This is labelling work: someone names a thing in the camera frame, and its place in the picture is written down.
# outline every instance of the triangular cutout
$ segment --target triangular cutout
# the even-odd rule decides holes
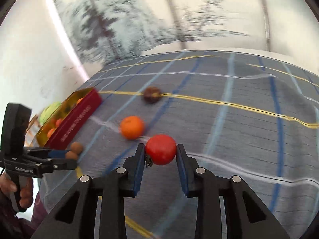
[[[78,205],[80,192],[76,191],[72,197],[61,207],[60,211],[56,214],[55,220],[71,224],[74,219],[75,210]]]
[[[265,213],[260,209],[251,196],[243,191],[242,197],[245,203],[248,220],[250,223],[256,223],[266,219]]]

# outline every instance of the metal bolt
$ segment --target metal bolt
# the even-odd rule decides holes
[[[90,179],[89,176],[83,175],[83,176],[80,178],[80,181],[81,181],[81,182],[87,182],[89,179]]]
[[[205,173],[205,169],[203,167],[198,167],[196,169],[196,172],[199,173],[199,174],[203,174],[203,173]]]
[[[240,178],[239,176],[237,176],[237,175],[233,176],[233,177],[232,177],[232,180],[233,180],[234,182],[241,182],[241,178]]]
[[[126,172],[126,169],[124,167],[120,167],[120,168],[116,169],[116,172],[121,174],[121,173]]]

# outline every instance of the yellow stripe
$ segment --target yellow stripe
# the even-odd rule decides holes
[[[99,93],[137,95],[137,96],[141,96],[142,95],[142,93],[139,93],[139,92],[123,92],[123,91],[121,91],[121,92],[119,92],[119,91],[101,91]],[[257,109],[257,108],[254,108],[254,107],[249,107],[249,106],[245,106],[245,105],[241,105],[241,104],[237,104],[237,103],[232,103],[232,102],[215,101],[215,100],[209,100],[209,99],[204,99],[204,98],[199,98],[199,97],[193,97],[193,96],[187,96],[187,95],[179,95],[179,94],[171,94],[171,93],[163,93],[162,96],[172,97],[172,98],[179,98],[179,99],[184,99],[184,100],[188,100],[188,101],[195,101],[195,102],[201,102],[201,103],[207,103],[207,104],[228,105],[229,107],[242,109],[242,110],[245,110],[245,111],[255,112],[255,113],[259,113],[259,114],[263,114],[263,115],[267,115],[267,116],[271,116],[271,117],[275,117],[275,118],[281,118],[281,119],[288,120],[288,121],[296,121],[296,122],[302,124],[303,126],[305,126],[307,128],[316,129],[316,128],[319,127],[319,124],[317,124],[317,123],[306,123],[306,122],[303,122],[300,119],[297,119],[295,117],[290,117],[290,116],[286,116],[286,115],[282,115],[282,114],[277,114],[275,112],[269,112],[269,111],[265,111],[265,110],[262,110],[262,109]]]
[[[79,166],[76,167],[75,172],[76,172],[78,179],[84,175],[82,172],[82,169]],[[129,227],[131,227],[136,232],[138,232],[139,234],[141,234],[142,236],[144,236],[146,238],[156,238],[156,236],[153,235],[153,233],[147,231],[144,227],[140,226],[138,223],[136,223],[135,221],[130,219],[128,216],[125,216],[125,223],[127,223],[127,225]]]
[[[253,66],[253,67],[263,67],[263,66],[259,66],[259,65],[253,65],[253,64],[248,64],[248,65]],[[277,70],[277,69],[273,69],[273,68],[269,68],[269,67],[264,67],[264,68],[267,68],[267,69],[270,69],[270,70],[274,70],[274,71],[277,71],[277,72],[280,72],[280,73],[284,73],[284,74],[290,75],[290,74],[287,73],[287,72],[280,71],[280,70]],[[305,78],[302,78],[302,77],[299,77],[299,76],[296,76],[296,75],[293,75],[293,74],[292,74],[291,76],[293,76],[294,78],[303,80],[303,81],[305,81],[305,82],[308,82],[308,83],[310,83],[310,84],[312,84],[312,85],[315,85],[315,86],[319,87],[318,84],[315,84],[315,83],[313,83],[313,82],[310,82],[309,80],[307,80],[307,79],[305,79]]]
[[[138,63],[138,64],[132,64],[132,65],[128,65],[128,66],[116,67],[116,68],[112,68],[112,69],[108,69],[108,70],[104,70],[104,71],[100,71],[100,72],[108,72],[108,71],[111,71],[111,70],[114,70],[114,69],[118,69],[118,68],[125,68],[125,67],[139,66],[139,65],[143,65],[143,64],[172,62],[172,61],[185,60],[185,59],[191,59],[191,58],[200,58],[200,57],[216,57],[216,56],[213,56],[213,55],[205,55],[205,56],[190,56],[190,57],[183,57],[183,58],[177,58],[177,59],[158,60],[158,61],[147,61],[147,62],[142,62],[142,63]]]

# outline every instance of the cardboard box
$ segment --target cardboard box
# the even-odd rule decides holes
[[[52,149],[66,149],[85,121],[101,103],[102,99],[94,88],[86,88],[72,93],[36,134],[39,145]],[[47,133],[50,129],[55,128],[58,119],[63,119],[62,123],[48,138]]]

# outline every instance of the person's arm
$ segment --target person's arm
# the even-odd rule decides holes
[[[12,208],[9,195],[16,190],[16,185],[3,173],[0,176],[0,231],[3,239],[29,239],[33,233],[27,225],[28,221],[19,219]],[[33,202],[32,178],[28,179],[25,188],[21,188],[20,196],[21,207],[29,208]]]

